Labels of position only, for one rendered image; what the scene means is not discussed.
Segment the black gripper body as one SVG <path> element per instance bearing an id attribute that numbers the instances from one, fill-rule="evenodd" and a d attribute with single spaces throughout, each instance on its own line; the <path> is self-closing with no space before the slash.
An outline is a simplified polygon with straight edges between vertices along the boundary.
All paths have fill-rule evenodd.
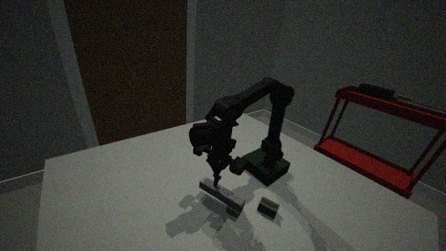
<path id="1" fill-rule="evenodd" d="M 207 144 L 204 146 L 193 148 L 193 154 L 197 156 L 201 156 L 202 152 L 207 153 L 208 160 L 214 162 L 216 159 L 220 160 L 220 164 L 223 166 L 229 166 L 229 170 L 231 173 L 240 176 L 244 170 L 247 168 L 248 162 L 240 157 L 236 157 L 232 159 L 232 156 L 229 154 L 229 147 L 232 143 L 232 140 L 228 143 L 222 144 L 218 142 L 213 142 L 212 144 Z M 212 148 L 211 148 L 212 146 Z"/>

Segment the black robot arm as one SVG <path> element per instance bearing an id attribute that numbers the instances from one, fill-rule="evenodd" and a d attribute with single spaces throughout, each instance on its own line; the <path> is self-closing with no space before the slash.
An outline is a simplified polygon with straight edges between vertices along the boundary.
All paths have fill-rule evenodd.
<path id="1" fill-rule="evenodd" d="M 268 170 L 275 168 L 283 157 L 282 144 L 279 140 L 284 112 L 292 102 L 295 90 L 291 86 L 279 83 L 275 79 L 264 77 L 263 80 L 234 96 L 225 96 L 215 101 L 206 115 L 204 123 L 194 123 L 190 128 L 191 145 L 196 148 L 213 142 L 228 143 L 232 140 L 229 153 L 235 148 L 236 140 L 231 138 L 232 129 L 238 126 L 236 119 L 242 116 L 244 109 L 270 93 L 272 114 L 268 136 L 262 140 L 262 151 L 266 153 L 260 162 Z M 218 121 L 214 116 L 221 119 Z"/>

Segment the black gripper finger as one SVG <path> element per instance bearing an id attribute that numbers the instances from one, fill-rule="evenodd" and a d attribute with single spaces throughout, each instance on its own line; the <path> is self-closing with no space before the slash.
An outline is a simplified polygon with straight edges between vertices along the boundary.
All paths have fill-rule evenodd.
<path id="1" fill-rule="evenodd" d="M 216 175 L 216 165 L 218 165 L 220 163 L 219 160 L 215 160 L 214 162 L 206 159 L 206 162 L 210 165 L 211 169 L 213 170 L 214 174 Z"/>
<path id="2" fill-rule="evenodd" d="M 220 172 L 222 170 L 225 170 L 228 167 L 228 165 L 225 167 L 223 165 L 221 165 L 220 163 L 218 165 L 216 165 L 216 176 L 219 176 Z"/>

